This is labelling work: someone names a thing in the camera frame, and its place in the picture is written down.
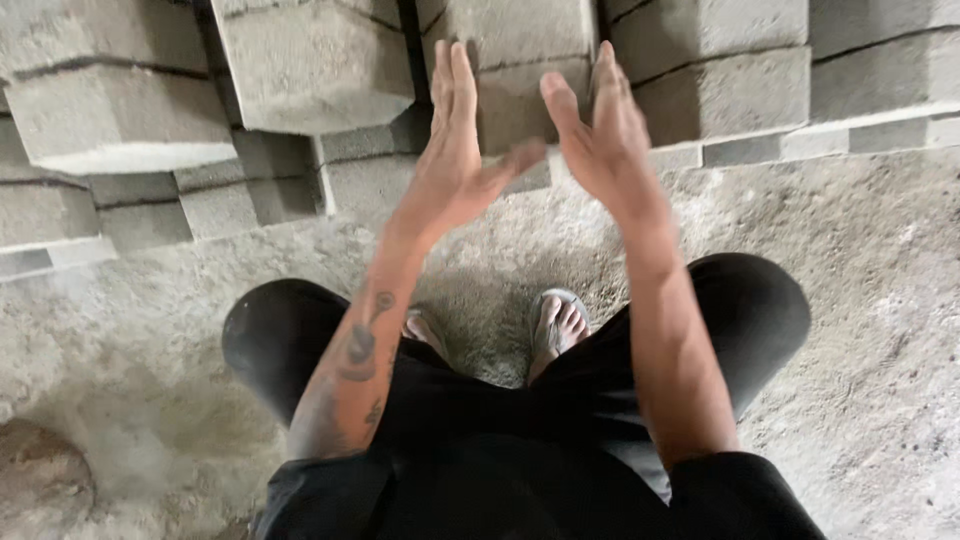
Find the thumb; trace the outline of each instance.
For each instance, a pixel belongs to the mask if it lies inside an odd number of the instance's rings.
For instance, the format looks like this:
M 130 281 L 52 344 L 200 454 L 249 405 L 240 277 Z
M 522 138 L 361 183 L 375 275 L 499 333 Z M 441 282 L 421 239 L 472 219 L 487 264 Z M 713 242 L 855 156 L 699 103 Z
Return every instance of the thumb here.
M 515 146 L 496 165 L 484 168 L 479 173 L 477 185 L 482 188 L 496 186 L 502 189 L 511 180 L 527 172 L 530 167 L 543 161 L 546 156 L 546 146 L 543 141 L 533 138 L 519 146 Z
M 572 136 L 580 127 L 580 112 L 577 94 L 573 93 L 560 73 L 547 73 L 540 79 L 540 94 L 550 112 L 550 119 L 557 126 L 560 137 Z

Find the black pants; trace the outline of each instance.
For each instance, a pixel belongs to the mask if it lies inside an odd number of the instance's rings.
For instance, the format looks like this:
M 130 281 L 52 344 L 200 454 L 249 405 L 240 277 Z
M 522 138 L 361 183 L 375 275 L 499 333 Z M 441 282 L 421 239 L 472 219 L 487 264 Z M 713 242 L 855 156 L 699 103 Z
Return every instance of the black pants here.
M 739 418 L 804 344 L 809 306 L 800 286 L 763 258 L 714 255 L 689 271 Z M 289 426 L 347 307 L 311 282 L 261 285 L 227 318 L 227 364 Z M 401 338 L 373 444 L 403 455 L 461 434 L 499 432 L 587 445 L 618 457 L 665 496 L 668 480 L 638 413 L 630 351 L 624 308 L 529 388 L 507 389 L 458 374 L 425 343 Z

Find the flip-flop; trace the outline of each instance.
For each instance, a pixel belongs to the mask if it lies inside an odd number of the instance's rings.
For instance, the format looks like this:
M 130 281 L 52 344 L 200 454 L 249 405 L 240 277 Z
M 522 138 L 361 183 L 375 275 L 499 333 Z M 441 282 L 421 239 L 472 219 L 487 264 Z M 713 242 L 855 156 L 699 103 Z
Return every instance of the flip-flop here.
M 437 320 L 434 319 L 433 315 L 430 314 L 429 311 L 425 310 L 423 306 L 419 306 L 419 305 L 412 306 L 409 309 L 407 309 L 407 318 L 403 319 L 404 327 L 407 326 L 407 321 L 409 321 L 411 317 L 419 317 L 426 322 L 426 326 L 430 327 L 430 331 L 432 331 L 433 334 L 437 336 L 437 339 L 440 340 L 440 350 L 437 351 L 437 354 L 440 355 L 441 358 L 449 362 L 450 356 L 446 348 L 446 338 L 444 337 L 444 333 L 440 330 L 440 325 L 437 324 Z
M 539 295 L 534 297 L 533 304 L 530 305 L 530 346 L 531 348 L 536 348 L 537 343 L 537 326 L 540 324 L 540 316 L 543 313 L 543 300 L 548 296 L 556 296 L 564 304 L 573 304 L 574 308 L 577 311 L 580 311 L 580 316 L 584 319 L 587 324 L 587 328 L 590 326 L 590 315 L 587 313 L 587 307 L 584 306 L 580 297 L 573 293 L 573 291 L 564 289 L 564 288 L 552 288 L 547 289 L 541 292 Z M 551 329 L 556 326 L 556 323 L 551 325 Z

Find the hand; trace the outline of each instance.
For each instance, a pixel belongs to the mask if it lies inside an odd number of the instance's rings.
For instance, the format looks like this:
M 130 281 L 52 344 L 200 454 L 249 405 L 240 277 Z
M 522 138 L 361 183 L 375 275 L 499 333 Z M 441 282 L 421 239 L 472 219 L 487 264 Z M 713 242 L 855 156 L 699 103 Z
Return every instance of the hand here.
M 649 161 L 650 136 L 630 83 L 604 41 L 593 72 L 596 100 L 593 127 L 580 121 L 577 96 L 560 73 L 547 73 L 540 92 L 560 133 L 560 148 L 577 182 L 621 224 L 649 209 L 652 192 L 660 199 Z
M 430 142 L 417 163 L 417 176 L 394 214 L 406 227 L 425 234 L 430 245 L 479 216 L 517 175 L 543 160 L 533 139 L 498 164 L 482 168 L 477 141 L 477 89 L 462 43 L 436 46 L 430 93 L 434 103 Z

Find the dusty floor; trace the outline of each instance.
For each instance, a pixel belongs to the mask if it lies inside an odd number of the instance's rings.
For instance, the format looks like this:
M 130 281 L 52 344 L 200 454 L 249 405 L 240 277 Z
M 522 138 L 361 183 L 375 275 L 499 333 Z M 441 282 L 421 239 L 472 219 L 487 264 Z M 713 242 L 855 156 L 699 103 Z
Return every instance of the dusty floor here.
M 808 344 L 741 425 L 748 448 L 831 538 L 960 538 L 960 149 L 663 181 L 688 259 L 763 255 L 813 306 Z M 301 222 L 0 286 L 0 415 L 66 434 L 98 482 L 70 538 L 211 538 L 248 516 L 283 434 L 225 370 L 223 318 L 275 278 L 351 291 L 373 240 Z M 517 385 L 528 299 L 557 283 L 598 322 L 627 298 L 618 232 L 570 181 L 453 233 L 418 297 L 460 369 Z

